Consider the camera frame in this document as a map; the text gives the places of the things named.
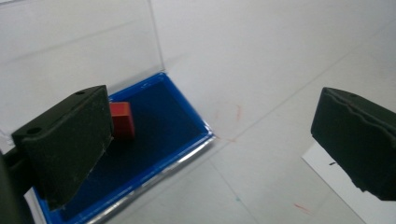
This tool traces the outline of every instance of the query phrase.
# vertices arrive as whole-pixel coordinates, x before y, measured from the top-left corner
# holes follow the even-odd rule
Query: blue plastic tray
[[[38,199],[48,223],[100,220],[153,177],[163,175],[166,168],[184,161],[214,138],[165,73],[119,91],[109,100],[131,104],[135,140],[113,141],[64,208],[51,212]]]

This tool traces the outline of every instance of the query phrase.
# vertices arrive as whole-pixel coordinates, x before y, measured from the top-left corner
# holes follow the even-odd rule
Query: red block
[[[113,118],[114,133],[116,140],[134,139],[134,120],[131,107],[128,102],[110,103],[111,117]]]

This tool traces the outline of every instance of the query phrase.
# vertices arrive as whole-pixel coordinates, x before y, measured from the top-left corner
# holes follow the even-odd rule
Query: clear plastic panel
[[[0,3],[0,131],[13,131],[75,91],[109,94],[163,70],[147,0]]]

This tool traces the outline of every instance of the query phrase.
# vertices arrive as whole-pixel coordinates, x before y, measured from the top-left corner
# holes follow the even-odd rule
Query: screw hole
[[[27,133],[29,133],[29,134],[35,134],[35,133],[39,133],[39,132],[41,132],[41,128],[32,128],[32,129],[29,129],[28,131],[27,131]]]

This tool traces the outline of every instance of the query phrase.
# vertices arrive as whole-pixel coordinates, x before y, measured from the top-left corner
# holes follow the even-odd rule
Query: white table surface
[[[219,138],[109,223],[363,223],[301,157],[324,86],[396,111],[396,2],[151,2],[168,74]]]

